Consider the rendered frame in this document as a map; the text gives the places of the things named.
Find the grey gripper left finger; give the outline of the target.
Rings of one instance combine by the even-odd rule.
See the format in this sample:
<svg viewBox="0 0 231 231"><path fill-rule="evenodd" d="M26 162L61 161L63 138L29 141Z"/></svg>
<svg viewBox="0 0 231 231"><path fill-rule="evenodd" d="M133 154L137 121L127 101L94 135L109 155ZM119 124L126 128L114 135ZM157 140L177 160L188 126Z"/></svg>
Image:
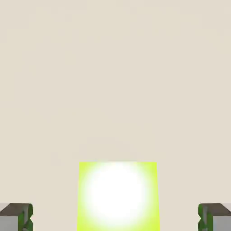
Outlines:
<svg viewBox="0 0 231 231"><path fill-rule="evenodd" d="M33 231L31 203L0 203L0 231Z"/></svg>

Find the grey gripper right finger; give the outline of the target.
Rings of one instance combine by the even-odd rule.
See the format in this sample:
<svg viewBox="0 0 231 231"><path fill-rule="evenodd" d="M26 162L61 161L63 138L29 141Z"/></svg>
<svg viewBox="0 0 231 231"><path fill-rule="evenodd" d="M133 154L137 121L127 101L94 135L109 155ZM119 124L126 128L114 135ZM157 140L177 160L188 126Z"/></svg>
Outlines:
<svg viewBox="0 0 231 231"><path fill-rule="evenodd" d="M198 231L231 231L231 203L200 203Z"/></svg>

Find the small yellow-green cube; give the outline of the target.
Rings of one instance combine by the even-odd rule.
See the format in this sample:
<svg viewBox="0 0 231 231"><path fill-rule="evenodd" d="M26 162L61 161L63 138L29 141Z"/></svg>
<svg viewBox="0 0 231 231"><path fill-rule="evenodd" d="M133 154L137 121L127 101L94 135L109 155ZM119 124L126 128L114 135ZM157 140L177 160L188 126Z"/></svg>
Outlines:
<svg viewBox="0 0 231 231"><path fill-rule="evenodd" d="M81 162L77 231L160 231L157 163Z"/></svg>

